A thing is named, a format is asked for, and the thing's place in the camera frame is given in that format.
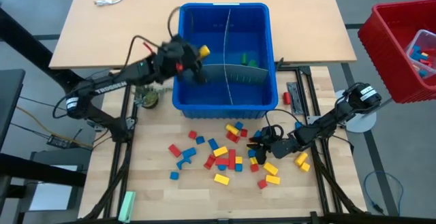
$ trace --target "red plastic basket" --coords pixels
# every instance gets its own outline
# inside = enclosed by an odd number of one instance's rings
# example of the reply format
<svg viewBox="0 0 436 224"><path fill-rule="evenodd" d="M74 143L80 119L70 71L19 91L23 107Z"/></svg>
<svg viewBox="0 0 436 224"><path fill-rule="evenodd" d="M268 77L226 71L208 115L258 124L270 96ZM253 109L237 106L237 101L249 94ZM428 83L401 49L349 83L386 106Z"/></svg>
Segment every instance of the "red plastic basket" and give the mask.
<svg viewBox="0 0 436 224"><path fill-rule="evenodd" d="M397 103L436 99L436 75L421 79L404 51L420 29L436 33L436 0L374 5L371 16L358 32Z"/></svg>

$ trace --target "green block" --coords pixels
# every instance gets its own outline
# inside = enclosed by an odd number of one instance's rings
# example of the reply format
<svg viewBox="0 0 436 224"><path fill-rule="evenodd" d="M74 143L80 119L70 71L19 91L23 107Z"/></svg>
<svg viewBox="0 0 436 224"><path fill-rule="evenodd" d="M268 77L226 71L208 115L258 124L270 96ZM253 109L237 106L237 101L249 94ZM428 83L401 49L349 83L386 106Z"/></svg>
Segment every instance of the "green block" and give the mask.
<svg viewBox="0 0 436 224"><path fill-rule="evenodd" d="M254 60L250 60L250 62L248 63L249 67L258 67L258 63L256 63L256 61Z"/></svg>
<svg viewBox="0 0 436 224"><path fill-rule="evenodd" d="M130 223L131 212L134 209L135 195L136 193L134 191L128 191L125 193L118 221L122 223Z"/></svg>
<svg viewBox="0 0 436 224"><path fill-rule="evenodd" d="M242 59L240 60L240 64L247 65L247 53L243 54Z"/></svg>

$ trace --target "white cable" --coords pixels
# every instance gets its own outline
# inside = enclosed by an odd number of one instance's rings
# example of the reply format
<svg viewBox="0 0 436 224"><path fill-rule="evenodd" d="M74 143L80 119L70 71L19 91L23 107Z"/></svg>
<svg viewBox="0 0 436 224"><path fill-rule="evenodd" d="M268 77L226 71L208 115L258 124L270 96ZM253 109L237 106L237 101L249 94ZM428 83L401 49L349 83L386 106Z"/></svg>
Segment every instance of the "white cable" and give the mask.
<svg viewBox="0 0 436 224"><path fill-rule="evenodd" d="M229 14L227 16L227 22L225 23L225 30L224 30L224 46L223 46L223 63L224 63L224 65L223 66L224 66L225 84L227 85L227 91L229 92L230 104L233 105L232 94L230 93L229 81L227 79L227 71L226 71L226 66L225 66L225 45L227 44L225 41L227 40L227 31L228 31L228 27L229 27L229 20L230 20L230 10L229 10Z"/></svg>
<svg viewBox="0 0 436 224"><path fill-rule="evenodd" d="M113 1L113 0L97 0L97 1L94 1L94 4L96 6L114 5L114 4L119 3L121 1L122 0L116 0L116 1Z"/></svg>

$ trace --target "blue cable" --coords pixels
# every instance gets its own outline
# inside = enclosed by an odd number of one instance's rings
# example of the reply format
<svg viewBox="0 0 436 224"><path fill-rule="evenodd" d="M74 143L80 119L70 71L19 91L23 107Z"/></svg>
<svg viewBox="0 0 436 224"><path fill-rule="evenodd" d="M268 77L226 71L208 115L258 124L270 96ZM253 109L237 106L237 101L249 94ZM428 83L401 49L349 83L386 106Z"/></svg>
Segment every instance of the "blue cable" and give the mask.
<svg viewBox="0 0 436 224"><path fill-rule="evenodd" d="M364 189L364 192L366 193L366 195L368 196L369 201L371 201L373 207L377 204L373 201L373 199L371 199L371 196L368 194L368 191L367 191L367 180L368 180L368 177L372 174L385 174L385 175L392 177L392 179L394 179L398 182L398 184L401 187L401 194L400 194L400 198L398 200L398 216L400 216L401 215L401 200L403 199L403 193L404 193L404 187L401 184L400 180L397 177L393 176L392 174L389 174L389 173L381 171L381 170L378 170L378 171L375 170L375 171L367 174L367 176L365 176L365 179L363 180L363 189Z"/></svg>

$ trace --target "floor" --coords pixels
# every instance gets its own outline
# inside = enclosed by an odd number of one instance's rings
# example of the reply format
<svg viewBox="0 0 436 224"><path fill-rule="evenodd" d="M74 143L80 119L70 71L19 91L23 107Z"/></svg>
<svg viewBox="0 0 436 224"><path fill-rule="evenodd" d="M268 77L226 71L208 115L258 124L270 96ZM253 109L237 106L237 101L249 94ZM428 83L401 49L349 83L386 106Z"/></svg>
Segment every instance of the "floor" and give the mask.
<svg viewBox="0 0 436 224"><path fill-rule="evenodd" d="M347 24L363 23L371 13L371 6L379 2L401 1L401 0L337 0L339 9L342 13L344 22ZM24 28L34 35L58 35L62 30L63 23L67 16L72 0L0 0L1 7L13 16ZM371 60L357 38L357 30L348 31L354 50L358 57L358 62L350 64L352 76L355 81L370 82L382 95L384 99L390 96L378 76ZM54 50L57 41L46 40L42 43ZM22 96L54 104L62 96L63 91L40 70L35 68L30 62L12 50L4 42L0 42L0 53L2 56L1 69L21 68L26 70L25 85ZM344 69L345 65L329 65L334 88L336 91L347 87ZM74 70L81 76L88 76L96 69ZM38 117L43 124L51 130L65 136L73 137L80 128L82 132L77 139L91 143L94 132L84 121L76 121L70 118L54 120L51 117L52 108L39 105L30 101L20 99L18 105ZM436 108L436 101L426 101L412 104L391 103L377 113L377 124L372 129L372 133L354 134L349 133L348 137L354 144L354 161L358 170L359 179L363 185L365 176L374 170L367 141L373 136L377 145L383 168L386 172L396 176L404 186L404 196L401 202L401 216L407 217L428 217L436 219L436 175L434 172L436 160L436 144L434 144L434 128L432 121ZM12 121L16 124L37 130L44 133L29 117L20 111L16 111ZM32 152L42 152L35 155L43 158L46 162L50 160L62 160L64 163L73 161L87 166L89 152L85 150L60 151L45 144L44 138L23 131L17 127L10 127L5 144L1 152L29 159ZM396 204L399 200L399 186L393 179L388 177L388 183ZM376 177L372 175L367 180L367 189L373 201L379 204L385 212L387 211L384 198L380 191ZM371 207L368 196L367 205L369 211L376 213ZM0 224L13 223L16 215L11 213L17 209L18 202L9 199L0 216ZM31 212L27 213L25 223L58 223L61 221L73 221L76 217L78 208L68 211L57 212Z"/></svg>

